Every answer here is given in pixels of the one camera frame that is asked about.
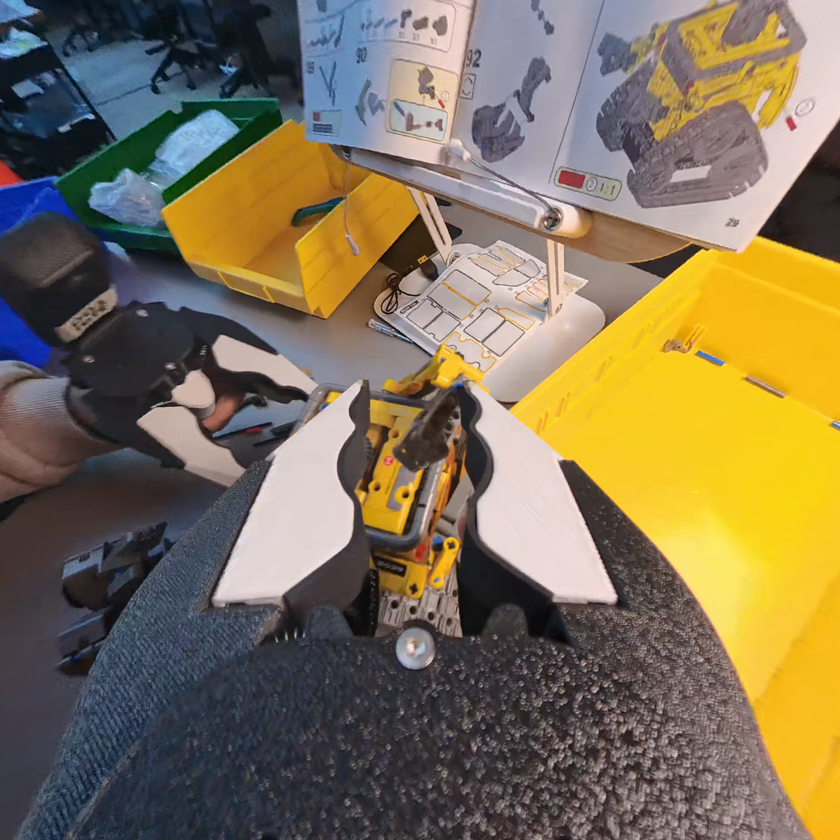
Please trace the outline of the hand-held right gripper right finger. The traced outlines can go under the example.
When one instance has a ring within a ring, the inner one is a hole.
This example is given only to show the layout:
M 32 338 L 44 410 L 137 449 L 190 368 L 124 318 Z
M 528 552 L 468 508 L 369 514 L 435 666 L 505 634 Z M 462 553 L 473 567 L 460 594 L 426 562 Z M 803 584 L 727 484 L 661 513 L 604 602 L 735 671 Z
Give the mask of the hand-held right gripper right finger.
M 549 603 L 617 604 L 564 459 L 478 384 L 459 388 L 479 580 L 495 564 Z

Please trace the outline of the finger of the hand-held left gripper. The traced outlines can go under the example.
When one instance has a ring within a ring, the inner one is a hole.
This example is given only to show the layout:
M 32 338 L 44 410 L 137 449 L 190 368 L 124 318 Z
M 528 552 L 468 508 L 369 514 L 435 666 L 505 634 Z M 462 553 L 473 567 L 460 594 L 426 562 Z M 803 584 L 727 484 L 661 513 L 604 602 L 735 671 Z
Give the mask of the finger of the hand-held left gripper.
M 232 382 L 235 392 L 254 394 L 268 403 L 303 402 L 317 388 L 308 374 L 271 348 L 266 350 L 224 333 L 205 333 L 203 342 L 207 346 L 203 404 L 216 401 L 212 369 Z
M 187 473 L 231 487 L 246 472 L 229 448 L 205 435 L 202 423 L 187 407 L 156 406 L 136 424 L 180 461 Z

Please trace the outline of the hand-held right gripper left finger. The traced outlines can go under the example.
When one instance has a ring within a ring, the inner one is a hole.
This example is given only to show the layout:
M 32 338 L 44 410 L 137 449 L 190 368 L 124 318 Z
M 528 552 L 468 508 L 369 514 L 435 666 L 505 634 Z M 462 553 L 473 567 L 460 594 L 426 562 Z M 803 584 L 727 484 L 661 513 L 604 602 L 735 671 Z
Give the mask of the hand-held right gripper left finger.
M 348 607 L 369 570 L 355 490 L 371 389 L 358 380 L 269 457 L 212 596 L 214 607 Z

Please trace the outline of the yellow brick-built vehicle model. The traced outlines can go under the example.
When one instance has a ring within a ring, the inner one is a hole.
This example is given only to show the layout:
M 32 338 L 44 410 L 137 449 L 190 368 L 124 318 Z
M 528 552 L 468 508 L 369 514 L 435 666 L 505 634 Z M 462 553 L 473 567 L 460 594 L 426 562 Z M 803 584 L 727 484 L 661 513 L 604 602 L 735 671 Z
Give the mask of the yellow brick-built vehicle model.
M 391 636 L 412 622 L 461 637 L 457 572 L 466 504 L 466 432 L 459 399 L 441 395 L 483 374 L 440 345 L 419 372 L 373 392 L 365 466 L 355 495 L 369 571 L 344 611 L 359 636 Z

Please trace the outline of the grey brick engine assembly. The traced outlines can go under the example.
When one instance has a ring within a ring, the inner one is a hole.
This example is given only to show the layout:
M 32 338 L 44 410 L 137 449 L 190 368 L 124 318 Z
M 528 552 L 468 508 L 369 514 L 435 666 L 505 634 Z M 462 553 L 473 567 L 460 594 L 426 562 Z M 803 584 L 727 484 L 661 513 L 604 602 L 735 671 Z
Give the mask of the grey brick engine assembly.
M 160 521 L 64 561 L 61 594 L 78 615 L 56 636 L 60 673 L 89 674 L 126 605 L 173 545 L 168 522 Z

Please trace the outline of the person's left forearm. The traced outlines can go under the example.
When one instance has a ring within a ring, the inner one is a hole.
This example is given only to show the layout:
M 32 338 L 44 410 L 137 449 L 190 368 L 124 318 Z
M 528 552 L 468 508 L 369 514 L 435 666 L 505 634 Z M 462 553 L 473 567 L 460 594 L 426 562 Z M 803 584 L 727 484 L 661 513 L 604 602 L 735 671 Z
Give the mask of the person's left forearm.
M 1 502 L 56 487 L 89 458 L 120 447 L 91 433 L 70 409 L 67 378 L 1 362 Z

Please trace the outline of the grey desk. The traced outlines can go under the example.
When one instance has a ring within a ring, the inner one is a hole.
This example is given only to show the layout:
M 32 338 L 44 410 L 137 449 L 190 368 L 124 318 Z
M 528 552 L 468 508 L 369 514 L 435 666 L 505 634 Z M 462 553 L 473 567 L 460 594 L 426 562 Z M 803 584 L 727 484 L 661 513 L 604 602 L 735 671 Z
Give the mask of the grey desk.
M 121 301 L 163 301 L 236 319 L 308 370 L 316 382 L 373 387 L 417 370 L 417 347 L 368 327 L 388 268 L 378 263 L 325 320 L 274 306 L 196 276 L 180 259 L 133 251 L 117 268 Z M 2 521 L 1 837 L 14 838 L 47 776 L 82 680 L 56 668 L 56 636 L 74 613 L 60 593 L 64 559 L 161 520 L 188 530 L 221 494 L 133 451 L 93 458 Z

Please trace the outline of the blue plastic bin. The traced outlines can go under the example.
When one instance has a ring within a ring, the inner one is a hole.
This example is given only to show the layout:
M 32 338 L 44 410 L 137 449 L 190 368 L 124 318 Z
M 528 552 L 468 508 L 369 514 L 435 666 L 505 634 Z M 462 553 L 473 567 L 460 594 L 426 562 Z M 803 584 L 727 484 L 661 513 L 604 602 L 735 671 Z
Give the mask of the blue plastic bin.
M 1 359 L 43 369 L 72 313 L 47 293 L 92 252 L 91 235 L 50 177 L 2 187 L 1 233 Z

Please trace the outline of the large yellow plastic bin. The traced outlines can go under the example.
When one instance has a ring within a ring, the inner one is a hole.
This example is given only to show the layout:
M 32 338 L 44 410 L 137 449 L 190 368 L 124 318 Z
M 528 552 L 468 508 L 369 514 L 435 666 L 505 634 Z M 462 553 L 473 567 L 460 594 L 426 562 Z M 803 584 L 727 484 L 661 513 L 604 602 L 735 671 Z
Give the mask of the large yellow plastic bin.
M 662 351 L 698 323 L 724 366 Z M 694 255 L 513 412 L 675 566 L 794 808 L 838 838 L 838 263 L 764 238 Z

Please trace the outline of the green brick separator tool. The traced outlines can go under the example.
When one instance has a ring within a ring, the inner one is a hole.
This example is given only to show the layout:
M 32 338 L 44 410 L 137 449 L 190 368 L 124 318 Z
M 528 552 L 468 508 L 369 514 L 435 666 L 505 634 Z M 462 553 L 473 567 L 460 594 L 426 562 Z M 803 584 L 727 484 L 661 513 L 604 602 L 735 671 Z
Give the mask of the green brick separator tool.
M 303 224 L 313 220 L 320 219 L 329 215 L 334 209 L 339 207 L 344 202 L 344 198 L 337 196 L 327 201 L 314 203 L 297 208 L 291 216 L 290 225 L 298 228 Z

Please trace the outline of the black flat device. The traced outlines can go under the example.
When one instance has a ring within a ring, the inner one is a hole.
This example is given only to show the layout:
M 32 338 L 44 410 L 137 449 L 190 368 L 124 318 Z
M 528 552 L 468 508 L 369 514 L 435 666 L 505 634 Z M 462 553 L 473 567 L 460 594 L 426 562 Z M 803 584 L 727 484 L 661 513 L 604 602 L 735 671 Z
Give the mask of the black flat device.
M 394 277 L 407 277 L 415 270 L 420 270 L 421 276 L 427 281 L 437 279 L 443 271 L 433 262 L 437 252 L 438 248 L 422 218 L 417 216 L 379 260 L 388 269 L 385 282 Z

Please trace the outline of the green plastic bin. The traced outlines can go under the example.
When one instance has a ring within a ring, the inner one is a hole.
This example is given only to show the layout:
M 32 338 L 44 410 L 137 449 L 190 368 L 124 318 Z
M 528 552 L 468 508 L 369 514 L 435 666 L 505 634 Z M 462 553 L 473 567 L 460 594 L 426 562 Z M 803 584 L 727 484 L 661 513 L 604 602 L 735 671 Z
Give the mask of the green plastic bin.
M 111 182 L 124 169 L 137 174 L 145 172 L 152 164 L 156 151 L 171 133 L 211 110 L 217 110 L 230 119 L 238 131 L 231 140 L 227 140 L 204 161 L 163 190 L 166 205 L 264 139 L 283 122 L 279 102 L 273 98 L 183 101 L 179 112 L 164 112 L 141 129 L 104 147 L 61 176 L 56 182 L 56 189 L 80 222 L 101 239 L 125 249 L 179 256 L 179 248 L 164 224 L 158 227 L 121 224 L 90 208 L 88 199 L 94 184 Z

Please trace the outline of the white paper sheet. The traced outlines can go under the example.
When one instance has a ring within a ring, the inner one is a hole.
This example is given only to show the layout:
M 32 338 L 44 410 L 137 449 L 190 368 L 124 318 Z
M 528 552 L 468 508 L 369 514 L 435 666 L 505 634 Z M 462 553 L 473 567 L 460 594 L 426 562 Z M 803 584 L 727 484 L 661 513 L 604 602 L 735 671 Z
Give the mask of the white paper sheet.
M 456 245 L 443 271 L 419 269 L 387 285 L 374 303 L 384 322 L 434 354 L 459 354 L 484 375 L 530 373 L 538 382 L 606 325 L 604 311 L 581 296 L 586 280 L 498 240 Z

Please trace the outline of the small tan brick piece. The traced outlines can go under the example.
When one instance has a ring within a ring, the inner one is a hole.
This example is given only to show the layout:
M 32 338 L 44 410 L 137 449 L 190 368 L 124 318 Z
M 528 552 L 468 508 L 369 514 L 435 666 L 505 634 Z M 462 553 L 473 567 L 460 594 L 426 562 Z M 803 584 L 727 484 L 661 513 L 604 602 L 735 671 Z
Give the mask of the small tan brick piece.
M 699 349 L 699 342 L 707 332 L 705 323 L 694 325 L 685 335 L 668 339 L 662 347 L 664 353 L 691 354 Z

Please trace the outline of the beige booklet holder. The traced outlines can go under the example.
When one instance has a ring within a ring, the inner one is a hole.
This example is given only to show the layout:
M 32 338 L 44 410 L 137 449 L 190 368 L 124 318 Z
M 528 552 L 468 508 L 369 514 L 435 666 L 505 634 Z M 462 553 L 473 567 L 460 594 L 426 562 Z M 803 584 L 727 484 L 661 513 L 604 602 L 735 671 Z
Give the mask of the beige booklet holder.
M 666 257 L 687 245 L 683 239 L 648 227 L 526 193 L 502 182 L 495 175 L 479 175 L 475 162 L 470 163 L 474 166 L 472 172 L 458 172 L 450 167 L 412 163 L 338 145 L 334 145 L 332 150 L 345 163 L 358 165 L 369 173 L 384 175 L 407 187 L 437 247 L 434 257 L 440 256 L 445 265 L 454 247 L 460 244 L 453 243 L 436 203 L 439 197 L 540 236 L 542 253 L 530 254 L 558 269 L 561 276 L 569 273 L 564 261 L 566 245 L 582 253 L 623 264 Z M 483 383 L 499 402 L 511 404 L 521 400 L 549 375 L 538 381 L 530 373 L 503 374 L 500 378 L 483 374 Z

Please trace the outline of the black office chair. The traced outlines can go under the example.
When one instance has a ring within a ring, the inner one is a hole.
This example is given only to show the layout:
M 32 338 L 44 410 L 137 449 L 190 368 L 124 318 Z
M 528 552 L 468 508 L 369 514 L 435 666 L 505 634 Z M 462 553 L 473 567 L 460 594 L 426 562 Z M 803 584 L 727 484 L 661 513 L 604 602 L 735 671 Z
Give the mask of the black office chair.
M 225 76 L 223 99 L 250 86 L 268 93 L 270 55 L 259 24 L 272 16 L 265 2 L 151 2 L 157 35 L 165 56 L 150 78 L 151 92 L 161 94 L 171 68 L 196 89 L 193 72 L 212 67 Z

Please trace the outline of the building instruction booklet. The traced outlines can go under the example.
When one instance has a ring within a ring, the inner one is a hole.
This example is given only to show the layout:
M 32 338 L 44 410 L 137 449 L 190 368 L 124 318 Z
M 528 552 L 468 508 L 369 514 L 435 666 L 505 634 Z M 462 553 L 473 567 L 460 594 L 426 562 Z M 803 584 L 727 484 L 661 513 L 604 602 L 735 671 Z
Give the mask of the building instruction booklet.
M 739 251 L 838 121 L 838 2 L 298 2 L 310 140 Z

